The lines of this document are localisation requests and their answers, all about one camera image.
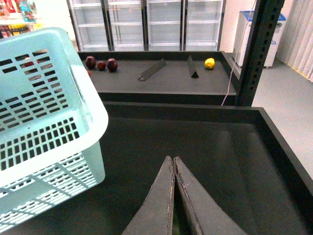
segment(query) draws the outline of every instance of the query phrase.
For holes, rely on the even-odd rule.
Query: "red apple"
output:
[[[105,70],[106,69],[106,62],[104,62],[103,60],[100,60],[99,62],[98,62],[98,69],[99,69],[99,71],[103,71],[103,70]]]
[[[90,70],[94,69],[94,67],[96,67],[96,59],[93,56],[87,56],[86,66]]]
[[[115,59],[110,58],[107,62],[108,70],[110,72],[115,72],[117,70],[117,62]]]
[[[89,77],[91,78],[91,72],[89,70],[87,70],[87,73],[88,73]]]

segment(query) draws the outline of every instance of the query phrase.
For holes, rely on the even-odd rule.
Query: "curtain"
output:
[[[313,82],[313,1],[296,0],[291,7],[278,59]]]

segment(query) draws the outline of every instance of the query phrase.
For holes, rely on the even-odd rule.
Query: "black tray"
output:
[[[310,234],[312,179],[262,108],[105,106],[104,182],[4,235],[120,235],[166,155],[180,156],[248,234]]]

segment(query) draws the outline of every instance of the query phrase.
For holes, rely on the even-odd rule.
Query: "white wall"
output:
[[[253,3],[254,0],[226,0],[220,50],[233,52],[239,12],[251,10]],[[285,0],[281,13],[286,18],[288,18],[292,3],[293,0]]]
[[[66,0],[34,0],[39,19],[39,23],[43,23],[44,27],[60,27],[68,32],[71,40],[75,39],[74,29],[69,16]]]

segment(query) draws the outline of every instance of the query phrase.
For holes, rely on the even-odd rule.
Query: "refrigerator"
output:
[[[108,51],[101,0],[68,0],[67,3],[79,50]]]
[[[149,50],[181,50],[183,0],[147,0]]]
[[[184,50],[219,50],[224,2],[224,0],[186,1]]]
[[[80,51],[217,51],[225,0],[67,0]]]
[[[114,51],[144,50],[141,1],[108,0]]]

